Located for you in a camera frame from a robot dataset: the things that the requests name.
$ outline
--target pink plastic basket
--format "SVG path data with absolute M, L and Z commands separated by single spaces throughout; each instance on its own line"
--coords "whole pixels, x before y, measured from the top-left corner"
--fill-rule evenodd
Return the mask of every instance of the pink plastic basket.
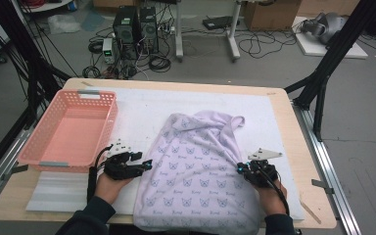
M 60 90 L 18 161 L 45 171 L 88 172 L 109 144 L 117 115 L 115 92 Z

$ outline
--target cardboard box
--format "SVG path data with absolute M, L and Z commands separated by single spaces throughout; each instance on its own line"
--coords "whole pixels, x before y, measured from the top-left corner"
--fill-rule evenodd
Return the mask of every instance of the cardboard box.
M 359 0 L 303 0 L 298 11 L 300 17 L 316 17 L 319 13 L 335 12 L 350 16 Z
M 140 0 L 93 0 L 98 10 L 116 12 L 119 6 L 139 6 Z
M 269 6 L 249 2 L 244 21 L 251 31 L 289 30 L 301 6 L 302 0 L 277 0 Z

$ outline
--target person's hand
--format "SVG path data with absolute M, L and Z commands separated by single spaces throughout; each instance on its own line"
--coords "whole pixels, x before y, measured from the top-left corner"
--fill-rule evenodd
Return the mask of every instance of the person's hand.
M 123 179 L 123 180 L 113 180 L 105 173 L 102 173 L 97 179 L 96 193 L 94 196 L 97 196 L 108 204 L 115 202 L 118 197 L 118 193 L 124 185 L 132 181 L 132 178 Z
M 279 180 L 274 181 L 274 184 L 283 192 L 287 198 L 288 190 L 280 183 Z M 279 198 L 277 192 L 272 188 L 258 188 L 253 185 L 260 195 L 260 204 L 267 216 L 277 213 L 285 213 L 286 209 Z

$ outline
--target lavender cloth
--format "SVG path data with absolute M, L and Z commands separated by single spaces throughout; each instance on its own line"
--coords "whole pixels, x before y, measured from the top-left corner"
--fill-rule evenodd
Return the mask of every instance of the lavender cloth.
M 242 161 L 233 131 L 243 117 L 202 111 L 173 114 L 146 159 L 133 222 L 147 231 L 189 229 L 218 234 L 257 234 L 259 202 L 236 172 Z

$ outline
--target power supply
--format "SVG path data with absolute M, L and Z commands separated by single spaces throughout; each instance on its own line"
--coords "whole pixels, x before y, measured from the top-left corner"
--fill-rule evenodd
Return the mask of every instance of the power supply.
M 115 63 L 116 48 L 114 47 L 112 38 L 103 39 L 103 56 L 105 58 L 106 64 L 112 65 Z
M 119 6 L 113 30 L 116 35 L 120 57 L 124 60 L 136 60 L 142 48 L 140 23 L 135 6 Z
M 155 7 L 142 7 L 140 9 L 140 27 L 142 28 L 143 52 L 146 54 L 158 53 L 158 27 Z

